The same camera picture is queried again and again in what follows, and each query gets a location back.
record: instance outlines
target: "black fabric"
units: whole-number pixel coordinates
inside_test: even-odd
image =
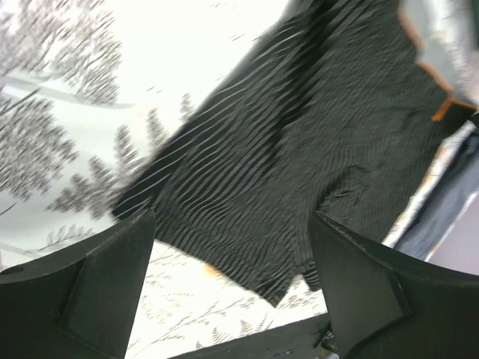
[[[319,289],[307,237],[315,203],[381,241],[441,140],[472,114],[453,105],[431,120],[446,95],[415,64],[398,5],[297,2],[113,214],[153,207],[157,239],[273,305],[297,274]]]

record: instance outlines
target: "orange trim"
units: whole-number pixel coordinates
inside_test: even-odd
[[[448,109],[452,106],[452,101],[451,98],[448,97],[439,107],[439,110],[437,110],[436,114],[433,116],[433,121],[439,122],[444,118],[446,113],[448,113]]]
[[[411,39],[412,43],[414,43],[415,48],[418,51],[421,51],[424,48],[424,39],[419,34],[418,29],[415,25],[409,21],[406,15],[404,15],[403,11],[399,8],[397,9],[397,17],[399,18],[399,23],[403,26],[404,30],[408,34],[409,38]],[[416,64],[429,73],[434,81],[445,91],[450,92],[452,91],[452,86],[442,78],[442,76],[438,73],[438,71],[429,64],[425,64],[422,61],[416,61]]]
[[[407,35],[409,36],[409,38],[411,39],[412,43],[414,44],[415,48],[418,50],[418,51],[421,51],[423,50],[424,48],[424,38],[421,36],[421,34],[419,34],[419,31],[418,29],[415,27],[415,25],[409,21],[409,19],[407,18],[407,16],[403,13],[403,10],[401,8],[398,8],[397,9],[397,17],[399,18],[399,23],[403,26],[404,28],[404,31],[407,33]],[[441,74],[439,74],[439,72],[434,68],[432,67],[431,65],[429,64],[426,64],[424,63],[423,61],[419,61],[417,60],[416,61],[416,64],[421,68],[423,69],[424,71],[426,71],[427,73],[429,73],[429,75],[434,79],[434,81],[444,90],[446,91],[447,93],[450,93],[452,92],[453,90],[453,87],[451,86],[451,84],[449,84],[442,76]],[[452,104],[456,104],[456,105],[459,105],[459,106],[462,106],[462,107],[466,107],[466,108],[472,108],[472,109],[476,109],[475,106],[469,104],[469,103],[466,103],[466,102],[463,102],[463,101],[460,101],[458,99],[454,99],[450,96],[448,96],[448,98],[442,103],[441,107],[439,108],[439,110],[436,112],[436,114],[433,116],[433,121],[440,121],[442,120],[442,118],[446,115],[446,113],[448,112],[448,109],[452,106]]]

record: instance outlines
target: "fern pattern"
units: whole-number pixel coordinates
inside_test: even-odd
[[[53,252],[65,248],[74,243],[96,234],[92,228],[77,227],[75,224],[68,227],[62,226],[59,230],[52,231],[46,237],[46,246],[37,250],[38,253],[45,251]]]
[[[128,358],[169,358],[324,311],[326,306],[321,293],[310,292],[300,277],[293,282],[284,305],[275,309],[254,293],[240,289],[227,277],[208,275],[198,260],[156,242]],[[145,322],[148,330],[156,333],[153,340],[145,336]]]
[[[147,116],[147,132],[148,141],[152,153],[156,153],[162,149],[166,140],[168,139],[168,133],[163,126],[161,120],[158,118],[158,109],[152,108],[148,112]]]
[[[155,110],[149,113],[147,125],[153,131],[150,137],[154,138],[154,145],[160,145],[165,140],[165,131]],[[97,156],[91,157],[88,161],[91,175],[74,174],[70,178],[70,186],[64,188],[46,209],[58,212],[86,210],[92,219],[102,218],[145,163],[145,158],[139,157],[138,150],[133,146],[131,134],[125,125],[118,127],[114,153],[116,168],[110,168]]]
[[[103,0],[0,0],[0,192],[22,202],[45,194],[79,155],[43,82],[61,81],[85,103],[115,103],[113,20]],[[19,85],[25,76],[33,90]]]
[[[181,119],[183,122],[188,122],[190,117],[193,115],[193,105],[192,105],[192,97],[189,93],[185,93],[183,97],[181,98],[181,104],[180,104],[180,113],[181,113]]]

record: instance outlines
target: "pine tree print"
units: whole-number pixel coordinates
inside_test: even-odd
[[[168,139],[168,133],[158,118],[158,110],[152,108],[147,116],[148,139],[152,153],[157,153]]]
[[[76,227],[74,224],[67,228],[61,227],[59,230],[50,232],[46,237],[47,245],[39,250],[38,253],[48,254],[44,252],[54,252],[63,249],[69,245],[80,242],[83,239],[94,236],[96,233],[92,228],[85,229],[84,227]]]
[[[114,18],[104,0],[17,4],[9,7],[0,0],[0,77],[9,86],[15,86],[10,78],[28,74],[39,81],[62,80],[90,103],[116,101],[120,43],[111,33]],[[77,157],[73,141],[54,125],[52,102],[40,98],[39,91],[20,99],[0,88],[0,192],[20,200],[35,191],[46,193]]]
[[[51,109],[35,93],[17,99],[0,91],[0,192],[23,201],[34,191],[44,194],[78,156]]]
[[[135,179],[135,173],[144,163],[138,158],[138,151],[131,144],[131,135],[127,126],[120,126],[115,136],[116,168],[92,157],[88,162],[90,177],[74,174],[70,186],[64,188],[47,209],[59,212],[88,211],[92,219],[102,218],[113,206],[118,195],[129,181]]]
[[[183,122],[188,122],[193,114],[192,98],[189,93],[185,93],[181,98],[180,113]]]
[[[11,13],[0,0],[0,76],[62,79],[87,101],[114,102],[121,44],[104,0],[18,1]]]

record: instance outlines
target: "blue fabric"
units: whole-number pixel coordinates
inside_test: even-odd
[[[394,248],[425,260],[455,222],[469,195],[478,187],[479,134],[474,132]]]

